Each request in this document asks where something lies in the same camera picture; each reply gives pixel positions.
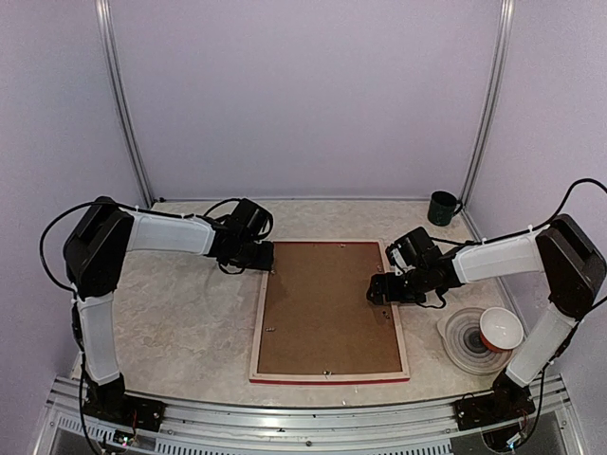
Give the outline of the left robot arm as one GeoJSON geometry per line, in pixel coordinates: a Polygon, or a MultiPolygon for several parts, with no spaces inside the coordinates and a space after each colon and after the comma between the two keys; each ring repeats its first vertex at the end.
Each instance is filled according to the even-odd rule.
{"type": "Polygon", "coordinates": [[[89,403],[115,422],[126,420],[133,402],[125,393],[114,339],[113,301],[126,255],[132,251],[187,253],[211,258],[228,275],[269,271],[273,215],[247,198],[212,218],[138,209],[108,196],[79,206],[84,215],[63,247],[64,290],[72,295],[72,332],[82,353],[89,403]]]}

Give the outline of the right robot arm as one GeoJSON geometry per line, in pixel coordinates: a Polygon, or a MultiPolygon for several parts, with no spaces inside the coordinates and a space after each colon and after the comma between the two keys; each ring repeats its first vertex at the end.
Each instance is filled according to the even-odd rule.
{"type": "MultiPolygon", "coordinates": [[[[477,223],[469,214],[458,215],[452,227],[433,227],[427,222],[426,205],[420,201],[354,201],[353,219],[362,224],[360,233],[393,239],[418,226],[435,237],[462,242],[477,223]]],[[[478,391],[490,382],[488,377],[473,377],[459,371],[438,347],[438,337],[429,335],[430,323],[465,306],[505,305],[523,321],[525,328],[535,324],[547,305],[548,285],[541,273],[512,275],[495,282],[485,280],[464,286],[448,295],[447,309],[436,311],[404,305],[399,311],[414,327],[407,335],[411,364],[419,376],[410,383],[361,388],[360,402],[394,405],[420,400],[446,398],[459,391],[478,391]]],[[[598,427],[606,422],[606,309],[600,307],[583,323],[572,347],[557,360],[555,372],[562,373],[573,404],[585,425],[598,427]]]]}

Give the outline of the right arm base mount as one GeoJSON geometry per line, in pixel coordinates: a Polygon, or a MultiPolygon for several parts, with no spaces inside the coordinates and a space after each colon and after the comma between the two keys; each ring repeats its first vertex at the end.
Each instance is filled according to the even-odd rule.
{"type": "Polygon", "coordinates": [[[499,402],[493,394],[468,396],[453,403],[459,431],[501,424],[533,414],[536,410],[532,399],[499,402]]]}

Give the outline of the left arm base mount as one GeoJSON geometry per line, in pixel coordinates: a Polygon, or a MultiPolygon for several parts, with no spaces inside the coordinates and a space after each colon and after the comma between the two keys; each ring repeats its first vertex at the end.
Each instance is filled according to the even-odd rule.
{"type": "Polygon", "coordinates": [[[149,398],[125,395],[116,410],[102,410],[92,401],[85,402],[83,413],[134,430],[159,432],[166,404],[149,398]]]}

